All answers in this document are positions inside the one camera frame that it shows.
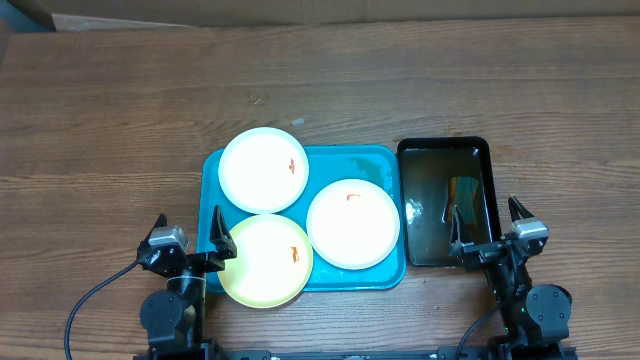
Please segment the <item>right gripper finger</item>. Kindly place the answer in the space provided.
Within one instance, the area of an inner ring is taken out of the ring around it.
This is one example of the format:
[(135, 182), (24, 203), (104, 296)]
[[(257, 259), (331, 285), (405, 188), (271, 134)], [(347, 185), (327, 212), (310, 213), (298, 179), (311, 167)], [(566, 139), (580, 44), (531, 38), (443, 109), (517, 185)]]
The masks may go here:
[(515, 196), (508, 198), (508, 206), (512, 222), (534, 218), (534, 215)]
[(457, 205), (454, 205), (451, 219), (450, 250), (460, 250), (473, 244), (474, 242), (467, 231), (460, 209)]

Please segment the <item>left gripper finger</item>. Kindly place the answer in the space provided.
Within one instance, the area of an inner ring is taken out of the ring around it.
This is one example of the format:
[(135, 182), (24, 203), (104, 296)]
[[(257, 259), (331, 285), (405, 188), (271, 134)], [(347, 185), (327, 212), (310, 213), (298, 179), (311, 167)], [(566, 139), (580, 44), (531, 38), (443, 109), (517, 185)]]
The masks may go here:
[(167, 217), (164, 213), (161, 213), (158, 218), (156, 219), (154, 225), (152, 226), (151, 230), (149, 231), (147, 237), (150, 238), (153, 231), (157, 228), (162, 228), (165, 227), (168, 224), (168, 220)]
[(213, 208), (209, 241), (214, 246), (214, 253), (222, 260), (234, 259), (237, 257), (237, 247), (228, 230), (222, 210), (218, 205)]

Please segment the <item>white plate with stain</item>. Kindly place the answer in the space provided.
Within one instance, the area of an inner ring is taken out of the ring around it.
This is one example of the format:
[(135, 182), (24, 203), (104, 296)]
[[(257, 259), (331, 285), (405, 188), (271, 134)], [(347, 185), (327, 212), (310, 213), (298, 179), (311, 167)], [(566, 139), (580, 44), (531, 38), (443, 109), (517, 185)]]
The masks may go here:
[(381, 187), (345, 179), (323, 188), (312, 200), (306, 230), (316, 253), (329, 264), (363, 270), (383, 261), (400, 234), (399, 212)]

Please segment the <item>green yellow sponge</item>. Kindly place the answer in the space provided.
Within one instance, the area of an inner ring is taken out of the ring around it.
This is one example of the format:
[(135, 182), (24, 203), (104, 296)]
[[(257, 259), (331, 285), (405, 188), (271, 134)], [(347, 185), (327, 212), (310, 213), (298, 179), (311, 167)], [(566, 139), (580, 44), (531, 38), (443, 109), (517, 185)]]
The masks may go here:
[(447, 183), (447, 201), (443, 212), (443, 220), (446, 223), (450, 223), (453, 219), (453, 209), (457, 206), (466, 223), (476, 224), (476, 197), (478, 190), (479, 181), (474, 177), (451, 177)]

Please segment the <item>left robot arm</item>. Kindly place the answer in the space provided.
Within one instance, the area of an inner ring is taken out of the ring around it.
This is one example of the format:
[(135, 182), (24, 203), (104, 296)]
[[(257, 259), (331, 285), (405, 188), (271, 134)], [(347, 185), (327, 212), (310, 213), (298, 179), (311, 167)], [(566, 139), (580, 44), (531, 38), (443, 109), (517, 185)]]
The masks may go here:
[(148, 359), (224, 359), (215, 340), (206, 338), (206, 275), (225, 269), (237, 248), (218, 206), (209, 232), (213, 248), (187, 252), (188, 239), (178, 226), (160, 215), (137, 249), (137, 263), (166, 279), (166, 288), (149, 295), (139, 317), (147, 332)]

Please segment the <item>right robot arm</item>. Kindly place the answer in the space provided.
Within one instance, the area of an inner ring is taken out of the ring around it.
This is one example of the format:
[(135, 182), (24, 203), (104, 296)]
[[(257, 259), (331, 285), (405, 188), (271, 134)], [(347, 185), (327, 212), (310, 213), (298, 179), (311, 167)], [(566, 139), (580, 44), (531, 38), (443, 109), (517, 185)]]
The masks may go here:
[[(540, 254), (548, 227), (516, 197), (508, 199), (511, 231), (496, 242), (474, 243), (458, 206), (452, 209), (449, 254), (468, 271), (484, 272), (496, 305), (476, 320), (455, 347), (454, 359), (575, 359), (576, 350), (565, 348), (569, 337), (572, 296), (555, 284), (535, 285), (526, 262)], [(483, 347), (468, 347), (471, 335), (493, 315), (499, 314), (505, 334)]]

